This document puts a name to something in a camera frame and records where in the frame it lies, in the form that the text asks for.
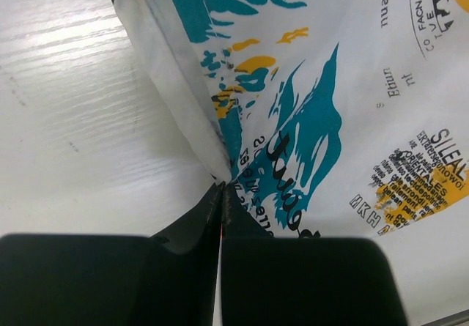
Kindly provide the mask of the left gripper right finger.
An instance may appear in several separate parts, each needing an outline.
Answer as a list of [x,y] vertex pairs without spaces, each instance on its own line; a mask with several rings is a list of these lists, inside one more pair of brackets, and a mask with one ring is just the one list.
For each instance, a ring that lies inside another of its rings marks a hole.
[[385,254],[363,238],[274,238],[224,189],[223,325],[406,325]]

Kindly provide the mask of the white teal yellow patterned shorts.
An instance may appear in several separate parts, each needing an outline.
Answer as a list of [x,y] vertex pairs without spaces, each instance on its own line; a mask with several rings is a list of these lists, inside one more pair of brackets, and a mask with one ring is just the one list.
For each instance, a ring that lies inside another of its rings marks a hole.
[[468,307],[468,0],[111,0],[276,237],[374,237],[413,322]]

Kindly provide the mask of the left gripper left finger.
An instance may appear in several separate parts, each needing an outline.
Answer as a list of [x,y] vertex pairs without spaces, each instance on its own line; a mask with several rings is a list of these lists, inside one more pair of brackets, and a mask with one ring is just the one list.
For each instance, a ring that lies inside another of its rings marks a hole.
[[211,325],[222,187],[152,235],[8,234],[3,325]]

